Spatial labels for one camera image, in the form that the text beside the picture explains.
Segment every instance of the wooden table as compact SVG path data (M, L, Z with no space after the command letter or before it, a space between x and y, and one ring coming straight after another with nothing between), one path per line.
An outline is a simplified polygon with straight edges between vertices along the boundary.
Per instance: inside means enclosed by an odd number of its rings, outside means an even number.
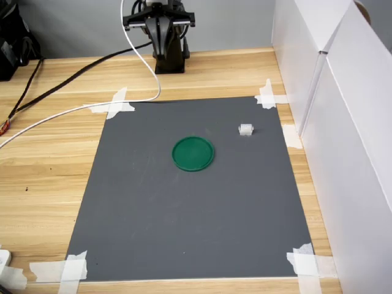
M95 58L44 62L25 99L56 86ZM152 57L146 60L154 66ZM36 62L0 83L0 118L23 92ZM285 94L273 48L193 53L186 73L160 75L159 100L254 96L271 79ZM0 142L55 113L110 101L128 87L127 99L156 94L155 79L135 56L120 56L86 72L37 105L16 115ZM282 124L293 124L290 107L277 105ZM24 269L28 287L20 293L57 293L39 285L30 262L63 260L105 122L105 113L80 110L38 126L0 150L0 244L12 252L11 266ZM315 253L331 255L319 204L303 149L288 149ZM341 293L337 279L321 280L323 293ZM79 293L299 293L297 279L210 279L192 281L81 282Z

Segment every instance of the white cable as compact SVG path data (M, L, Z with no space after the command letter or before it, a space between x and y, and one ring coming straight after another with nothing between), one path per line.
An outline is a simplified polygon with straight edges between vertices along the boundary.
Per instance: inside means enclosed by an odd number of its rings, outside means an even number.
M40 124L43 124L46 121L50 121L53 118L58 118L59 116L66 115L68 113L71 113L71 112L74 112L74 111L77 111L77 110L81 110L81 109L85 109L85 108L89 108L89 107L94 107L94 106L116 104L116 103L148 102L148 101L155 100L155 99L157 99L160 96L160 82L159 82L159 79L158 79L157 75L155 74L155 72L153 71L151 66L149 66L149 64L145 61L145 59L136 50L136 48L134 47L133 43L130 41L130 39L129 39L128 35L127 35L126 30L124 29L124 26L123 26L123 10L124 10L124 0L121 0L121 8L120 8L120 17L121 17L121 19L120 20L121 20L122 30L124 31L125 37L127 38L128 42L129 42L129 45L132 47L132 49L134 50L136 55L141 59L141 61L143 61L143 63L146 65L146 67L149 69L149 71L153 74L154 78L156 79L157 84L158 84L158 93L154 97L149 98L149 99L143 99L143 100L122 100L122 101L109 101L109 102L95 103L95 104L84 105L84 106L76 107L76 108L73 108L73 109L70 109L70 110L66 110L66 111L57 113L56 115L49 116L48 118L45 118L45 119L43 119L41 121L38 121L35 124L32 124L31 126L29 126L29 127L25 128L25 129L17 132L15 135L13 135L12 137L8 138L6 141L1 143L0 149L3 148L6 144L10 143L13 139L17 138L18 136L20 136L21 134L27 132L28 130L32 129L33 127L36 127L36 126L38 126Z

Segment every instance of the white cardboard box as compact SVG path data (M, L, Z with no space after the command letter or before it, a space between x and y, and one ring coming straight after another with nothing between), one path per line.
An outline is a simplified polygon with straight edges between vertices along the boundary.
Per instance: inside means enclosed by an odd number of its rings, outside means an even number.
M350 0L276 0L272 43L302 133L334 34Z
M303 144L344 293L392 293L392 56L354 3Z

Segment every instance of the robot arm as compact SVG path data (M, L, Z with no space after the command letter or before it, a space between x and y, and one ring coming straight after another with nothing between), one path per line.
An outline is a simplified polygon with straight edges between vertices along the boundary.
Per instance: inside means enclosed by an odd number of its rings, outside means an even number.
M182 51L180 38L189 26L195 26L195 14L185 12L179 0L137 0L134 8L137 4L141 11L122 19L125 29L142 28L151 39L157 59L157 74L184 72L189 50L184 38Z

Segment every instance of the green plastic lid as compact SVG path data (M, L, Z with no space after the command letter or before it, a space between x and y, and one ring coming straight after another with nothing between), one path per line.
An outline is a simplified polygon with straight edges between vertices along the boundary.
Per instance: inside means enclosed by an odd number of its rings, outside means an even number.
M208 167L214 159L214 146L200 137L186 137L174 146L171 156L178 168L197 172Z

